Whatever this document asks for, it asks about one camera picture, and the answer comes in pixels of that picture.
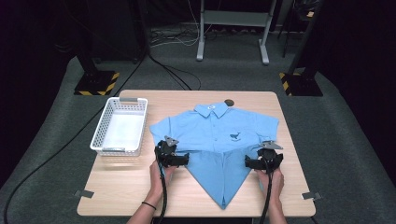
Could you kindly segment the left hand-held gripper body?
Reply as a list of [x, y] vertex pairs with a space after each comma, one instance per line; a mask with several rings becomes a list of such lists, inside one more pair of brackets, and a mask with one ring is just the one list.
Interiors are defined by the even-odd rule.
[[178, 141], [165, 136], [154, 149], [157, 162], [163, 167], [178, 166], [176, 148]]

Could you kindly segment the light blue short-sleeved shirt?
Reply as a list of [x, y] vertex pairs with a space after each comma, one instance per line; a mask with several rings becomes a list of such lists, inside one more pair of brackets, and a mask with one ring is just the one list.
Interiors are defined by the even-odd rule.
[[278, 119], [224, 103], [196, 105], [149, 127], [156, 143], [178, 141], [176, 154], [188, 153], [188, 171], [222, 209], [240, 189], [250, 169], [245, 157], [257, 155], [264, 141], [275, 141]]

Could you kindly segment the person's left hand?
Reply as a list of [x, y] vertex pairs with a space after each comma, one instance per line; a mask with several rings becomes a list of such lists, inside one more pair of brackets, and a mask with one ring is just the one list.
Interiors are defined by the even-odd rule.
[[164, 177], [165, 185], [168, 185], [171, 181], [173, 172], [176, 170], [176, 166], [165, 167], [161, 169], [158, 162], [154, 161], [150, 167], [150, 190], [148, 197], [151, 201], [159, 201], [163, 196], [163, 182]]

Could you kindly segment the white metal desk frame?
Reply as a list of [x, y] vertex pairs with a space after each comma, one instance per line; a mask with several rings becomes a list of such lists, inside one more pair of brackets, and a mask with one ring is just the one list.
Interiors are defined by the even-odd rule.
[[200, 27], [199, 42], [197, 48], [196, 60], [201, 62], [205, 52], [205, 25], [232, 25], [261, 27], [264, 29], [262, 38], [259, 40], [259, 49], [262, 58], [262, 64], [269, 64], [269, 56], [266, 48], [266, 40], [269, 35], [270, 26], [274, 17], [277, 0], [270, 0], [268, 12], [235, 12], [222, 10], [207, 10], [205, 0], [200, 0]]

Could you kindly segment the white perforated plastic basket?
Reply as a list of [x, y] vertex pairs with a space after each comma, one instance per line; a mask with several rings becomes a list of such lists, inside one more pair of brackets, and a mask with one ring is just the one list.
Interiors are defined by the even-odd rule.
[[140, 154], [148, 111], [146, 98], [110, 97], [93, 134], [90, 149], [100, 156]]

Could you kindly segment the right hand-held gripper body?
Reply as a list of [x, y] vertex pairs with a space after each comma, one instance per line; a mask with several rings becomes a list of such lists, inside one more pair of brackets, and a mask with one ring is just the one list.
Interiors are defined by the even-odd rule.
[[261, 143], [261, 149], [257, 151], [259, 160], [264, 164], [267, 174], [271, 174], [283, 161], [283, 154], [277, 154], [277, 149], [282, 149], [282, 147], [274, 141], [264, 141]]

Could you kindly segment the black cabinet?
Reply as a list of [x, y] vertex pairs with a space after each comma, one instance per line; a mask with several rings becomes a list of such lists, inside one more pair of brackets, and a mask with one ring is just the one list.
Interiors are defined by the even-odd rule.
[[140, 62], [148, 47], [144, 0], [87, 0], [92, 57], [99, 61]]

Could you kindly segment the person's right hand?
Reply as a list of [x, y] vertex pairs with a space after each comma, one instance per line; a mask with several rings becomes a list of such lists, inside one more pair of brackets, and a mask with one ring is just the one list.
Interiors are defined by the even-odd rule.
[[[259, 178], [260, 183], [262, 184], [262, 194], [263, 197], [267, 197], [267, 189], [269, 185], [269, 175], [262, 170], [256, 170], [256, 174]], [[270, 195], [270, 204], [281, 203], [280, 194], [284, 187], [284, 176], [280, 169], [274, 170], [271, 175], [272, 177], [272, 187], [271, 187], [271, 195]]]

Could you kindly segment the black stand with striped base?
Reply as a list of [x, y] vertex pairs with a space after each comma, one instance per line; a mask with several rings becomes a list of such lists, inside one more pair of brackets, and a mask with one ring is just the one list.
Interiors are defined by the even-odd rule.
[[75, 52], [84, 74], [75, 87], [76, 95], [109, 95], [119, 77], [115, 71], [98, 70], [78, 32], [72, 34]]
[[304, 64], [307, 42], [316, 21], [314, 14], [316, 10], [320, 10], [320, 7], [321, 0], [293, 0], [283, 24], [283, 28], [287, 29], [283, 55], [286, 55], [287, 52], [292, 25], [297, 25], [295, 33], [304, 33], [288, 72], [279, 74], [283, 89], [288, 96], [322, 96], [318, 83], [315, 81], [316, 72], [314, 70], [306, 67], [301, 74], [295, 72]]

